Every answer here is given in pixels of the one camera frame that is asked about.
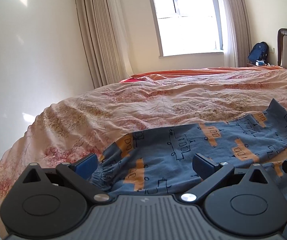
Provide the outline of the pink floral quilt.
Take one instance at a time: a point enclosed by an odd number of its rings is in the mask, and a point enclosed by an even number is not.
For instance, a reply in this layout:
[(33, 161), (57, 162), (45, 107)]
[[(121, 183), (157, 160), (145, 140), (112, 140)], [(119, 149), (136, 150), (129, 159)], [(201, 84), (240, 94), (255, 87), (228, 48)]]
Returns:
[[(54, 167), (102, 154), (123, 135), (183, 124), (230, 121), (264, 111), (272, 99), (287, 109), (287, 69), (197, 69), (188, 75), (142, 74), (44, 109), (0, 160), (0, 205), (31, 162)], [(7, 232), (0, 218), (0, 237)]]

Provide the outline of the beige left curtain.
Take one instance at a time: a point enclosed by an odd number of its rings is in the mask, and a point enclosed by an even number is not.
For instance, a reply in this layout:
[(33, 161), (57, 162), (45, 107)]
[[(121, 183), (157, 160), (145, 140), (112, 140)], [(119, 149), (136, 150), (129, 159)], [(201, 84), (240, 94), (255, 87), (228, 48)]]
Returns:
[(75, 0), (94, 88), (129, 78), (133, 69), (120, 0)]

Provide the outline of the blue backpack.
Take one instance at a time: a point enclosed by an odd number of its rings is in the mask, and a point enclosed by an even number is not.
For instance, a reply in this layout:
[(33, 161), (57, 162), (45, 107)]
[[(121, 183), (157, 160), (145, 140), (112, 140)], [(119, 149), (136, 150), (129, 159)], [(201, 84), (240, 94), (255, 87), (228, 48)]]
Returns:
[(269, 52), (269, 45), (266, 42), (259, 42), (255, 44), (251, 52), (248, 55), (250, 63), (256, 63), (256, 61), (267, 62)]

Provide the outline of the orange bed sheet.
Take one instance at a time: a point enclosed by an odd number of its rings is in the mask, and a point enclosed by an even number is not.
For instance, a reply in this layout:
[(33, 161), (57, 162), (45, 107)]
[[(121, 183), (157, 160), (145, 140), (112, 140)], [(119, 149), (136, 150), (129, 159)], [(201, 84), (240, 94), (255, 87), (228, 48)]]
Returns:
[(217, 67), (217, 68), (201, 68), (201, 69), (179, 69), (179, 70), (161, 70), (156, 72), (146, 72), (141, 74), (133, 74), (129, 78), (120, 81), (120, 83), (130, 83), (139, 81), (158, 81), (167, 80), (184, 76), (200, 76), (213, 74), (235, 73), (244, 70), (262, 71), (262, 70), (284, 70), (281, 66), (250, 66), (250, 67)]

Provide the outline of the small blue white box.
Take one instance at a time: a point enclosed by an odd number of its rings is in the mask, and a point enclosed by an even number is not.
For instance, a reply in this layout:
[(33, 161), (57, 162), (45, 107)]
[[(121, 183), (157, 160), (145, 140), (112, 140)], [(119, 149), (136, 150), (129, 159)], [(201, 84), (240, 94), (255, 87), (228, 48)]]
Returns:
[(257, 60), (256, 63), (255, 63), (255, 65), (256, 65), (256, 66), (265, 66), (266, 63), (265, 63), (265, 61), (263, 61), (263, 60)]

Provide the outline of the window with white frame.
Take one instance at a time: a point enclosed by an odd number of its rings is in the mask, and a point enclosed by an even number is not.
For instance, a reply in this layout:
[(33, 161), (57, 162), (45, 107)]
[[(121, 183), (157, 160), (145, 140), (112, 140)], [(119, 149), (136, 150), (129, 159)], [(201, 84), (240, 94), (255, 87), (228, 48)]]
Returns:
[(223, 50), (218, 0), (152, 0), (163, 56)]

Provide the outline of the beige curtain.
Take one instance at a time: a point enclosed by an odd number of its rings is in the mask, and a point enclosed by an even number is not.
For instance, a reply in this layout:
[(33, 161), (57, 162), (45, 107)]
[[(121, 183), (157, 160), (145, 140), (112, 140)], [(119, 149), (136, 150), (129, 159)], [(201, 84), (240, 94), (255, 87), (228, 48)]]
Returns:
[(120, 0), (75, 0), (94, 88), (129, 78), (133, 69)]
[(252, 48), (245, 0), (218, 0), (221, 16), (224, 65), (245, 67)]

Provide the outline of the beige right curtain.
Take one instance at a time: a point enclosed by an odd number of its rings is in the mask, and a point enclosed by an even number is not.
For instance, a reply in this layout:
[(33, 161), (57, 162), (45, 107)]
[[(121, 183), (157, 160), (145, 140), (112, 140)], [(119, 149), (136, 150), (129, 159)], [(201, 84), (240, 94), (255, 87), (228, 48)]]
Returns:
[(252, 48), (245, 0), (218, 0), (221, 16), (224, 65), (245, 67)]

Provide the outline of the blue orange patterned pants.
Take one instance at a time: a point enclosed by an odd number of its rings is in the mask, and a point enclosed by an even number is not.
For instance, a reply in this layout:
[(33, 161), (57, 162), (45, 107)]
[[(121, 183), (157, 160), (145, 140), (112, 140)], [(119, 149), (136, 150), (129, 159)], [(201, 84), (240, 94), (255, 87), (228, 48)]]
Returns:
[(202, 181), (200, 169), (192, 166), (200, 153), (236, 168), (261, 163), (287, 199), (287, 173), (274, 161), (284, 150), (287, 111), (272, 100), (265, 111), (233, 121), (126, 134), (104, 150), (89, 180), (112, 195), (178, 193)]

